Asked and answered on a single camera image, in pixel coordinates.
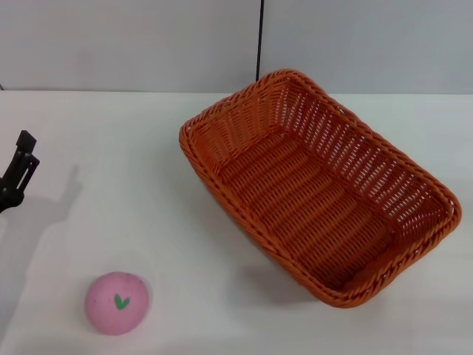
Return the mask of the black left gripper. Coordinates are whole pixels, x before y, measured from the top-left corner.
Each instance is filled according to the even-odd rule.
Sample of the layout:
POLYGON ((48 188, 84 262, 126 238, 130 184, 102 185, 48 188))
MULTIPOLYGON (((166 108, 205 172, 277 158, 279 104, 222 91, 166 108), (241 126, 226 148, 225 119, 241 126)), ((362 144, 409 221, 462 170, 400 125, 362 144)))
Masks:
POLYGON ((1 178, 0 212, 19 206, 24 200, 24 190, 40 160, 33 155, 36 139, 22 130, 16 142, 16 151, 1 178))

